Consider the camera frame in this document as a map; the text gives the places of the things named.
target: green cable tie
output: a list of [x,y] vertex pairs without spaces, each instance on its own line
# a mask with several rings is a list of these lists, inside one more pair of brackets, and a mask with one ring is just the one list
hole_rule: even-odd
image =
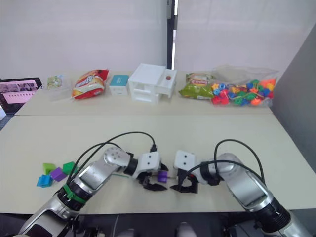
[[82,198],[78,197],[68,186],[68,184],[65,184],[63,186],[64,190],[67,193],[67,198],[70,200],[75,200],[77,202],[80,202],[81,204],[86,204],[86,200],[83,200]]

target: robotic arm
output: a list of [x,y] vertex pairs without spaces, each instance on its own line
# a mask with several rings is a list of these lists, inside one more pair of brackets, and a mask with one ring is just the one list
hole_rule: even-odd
[[[224,153],[218,160],[231,160],[241,163],[233,154]],[[198,165],[195,155],[184,151],[178,151],[174,162],[174,168],[178,169],[178,175]],[[236,200],[246,212],[256,220],[256,225],[261,228],[267,237],[312,237],[296,217],[277,201],[266,185],[253,173],[241,166],[232,163],[218,163],[218,171],[221,178]],[[205,165],[192,172],[192,185],[189,189],[182,187],[180,191],[196,192],[195,182],[213,184],[216,179],[215,165]]]
[[159,184],[150,184],[151,171],[166,169],[158,152],[142,154],[134,159],[120,148],[110,147],[103,156],[79,173],[70,184],[65,184],[21,228],[19,234],[30,237],[62,237],[78,216],[81,208],[110,179],[122,169],[125,174],[138,179],[144,188],[153,191],[166,190]]

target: red snack bag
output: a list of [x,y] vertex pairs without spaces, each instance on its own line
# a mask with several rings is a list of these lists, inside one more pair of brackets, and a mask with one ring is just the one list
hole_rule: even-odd
[[105,90],[104,81],[109,70],[93,70],[79,78],[73,89],[75,99],[89,98],[101,94]]

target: gray wall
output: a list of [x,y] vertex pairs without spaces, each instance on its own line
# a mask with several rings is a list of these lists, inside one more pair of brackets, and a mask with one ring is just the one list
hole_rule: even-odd
[[316,172],[316,25],[276,85],[272,111]]

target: beige table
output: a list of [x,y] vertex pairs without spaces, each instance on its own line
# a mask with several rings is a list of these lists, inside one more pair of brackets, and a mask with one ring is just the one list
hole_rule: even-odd
[[[116,111],[125,111],[125,108],[122,106]],[[272,114],[46,115],[15,116],[0,132],[0,212],[33,213],[63,185],[64,182],[60,182],[45,189],[36,187],[43,162],[61,166],[76,160],[91,145],[132,130],[146,131],[154,136],[162,161],[171,169],[171,176],[175,175],[172,164],[177,150],[193,152],[199,159],[210,160],[218,141],[240,139],[257,152],[267,185],[285,208],[316,207],[316,175]],[[141,135],[119,138],[117,143],[135,155],[147,152],[151,145],[150,140]],[[220,146],[219,154],[223,152],[236,154],[244,164],[259,171],[254,157],[243,146],[226,143]],[[175,181],[169,180],[166,186],[173,184]],[[143,189],[131,179],[114,176],[82,212],[241,210],[224,182],[217,187],[200,185],[198,194],[181,194],[174,190],[157,193]]]
[[[109,84],[115,74],[129,75],[127,72],[110,72]],[[66,77],[74,83],[80,74]],[[183,98],[178,91],[185,85],[185,72],[178,72],[176,89],[171,99],[163,96],[157,105],[132,101],[130,96],[112,96],[106,93],[84,100],[71,99],[51,101],[45,90],[39,90],[17,113],[17,115],[216,115],[216,114],[270,114],[269,108],[214,107],[209,100]]]

